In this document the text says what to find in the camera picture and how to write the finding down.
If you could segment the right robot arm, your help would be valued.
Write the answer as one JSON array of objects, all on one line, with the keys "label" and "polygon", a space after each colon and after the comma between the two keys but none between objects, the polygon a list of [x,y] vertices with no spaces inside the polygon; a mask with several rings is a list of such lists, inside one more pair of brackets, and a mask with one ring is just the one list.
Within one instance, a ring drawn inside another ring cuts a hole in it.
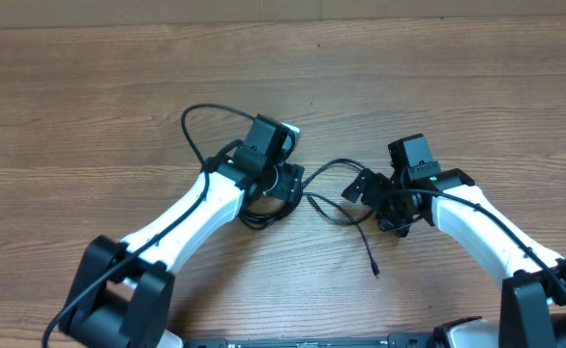
[{"label": "right robot arm", "polygon": [[421,133],[389,144],[391,176],[360,171],[343,198],[370,207],[380,230],[404,238],[423,219],[450,236],[501,292],[499,318],[441,324],[424,347],[566,347],[566,258],[501,214],[475,181],[444,170]]}]

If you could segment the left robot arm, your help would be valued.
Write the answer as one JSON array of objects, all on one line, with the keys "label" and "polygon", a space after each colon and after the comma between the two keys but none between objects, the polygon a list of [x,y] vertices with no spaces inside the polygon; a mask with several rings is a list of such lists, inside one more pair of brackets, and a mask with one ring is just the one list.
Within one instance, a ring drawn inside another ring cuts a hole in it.
[{"label": "left robot arm", "polygon": [[167,328],[175,277],[220,227],[263,195],[297,191],[286,173],[298,128],[257,115],[244,139],[201,162],[188,192],[154,221],[115,242],[101,235],[85,249],[52,329],[87,347],[182,347]]}]

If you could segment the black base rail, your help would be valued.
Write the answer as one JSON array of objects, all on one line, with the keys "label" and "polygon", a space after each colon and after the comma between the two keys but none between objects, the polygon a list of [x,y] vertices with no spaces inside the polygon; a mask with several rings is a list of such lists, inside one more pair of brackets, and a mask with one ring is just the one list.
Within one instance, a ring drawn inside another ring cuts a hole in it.
[{"label": "black base rail", "polygon": [[379,337],[231,340],[186,339],[186,348],[445,348],[432,333],[391,333]]}]

